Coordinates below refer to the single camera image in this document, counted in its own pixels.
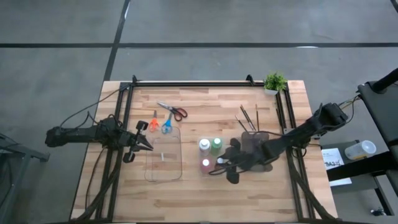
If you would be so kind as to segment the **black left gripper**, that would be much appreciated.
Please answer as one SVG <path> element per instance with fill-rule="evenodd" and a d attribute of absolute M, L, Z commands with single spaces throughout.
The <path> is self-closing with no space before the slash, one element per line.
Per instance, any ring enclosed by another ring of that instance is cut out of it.
<path fill-rule="evenodd" d="M 136 125 L 137 133 L 133 134 L 129 131 L 122 133 L 119 143 L 123 147 L 129 147 L 129 152 L 126 152 L 123 156 L 124 163 L 133 162 L 135 159 L 135 152 L 138 151 L 152 151 L 153 146 L 148 142 L 145 135 L 149 123 L 145 121 L 138 121 Z"/>

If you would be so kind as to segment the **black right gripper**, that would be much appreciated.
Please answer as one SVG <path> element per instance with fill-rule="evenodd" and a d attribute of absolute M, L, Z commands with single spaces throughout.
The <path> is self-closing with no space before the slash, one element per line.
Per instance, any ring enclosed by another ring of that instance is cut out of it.
<path fill-rule="evenodd" d="M 265 171 L 265 165 L 260 164 L 254 154 L 241 151 L 241 143 L 236 138 L 230 140 L 230 147 L 219 158 L 228 160 L 227 163 L 218 164 L 218 167 L 220 172 L 227 172 L 226 178 L 231 184 L 239 183 L 240 173 Z"/>

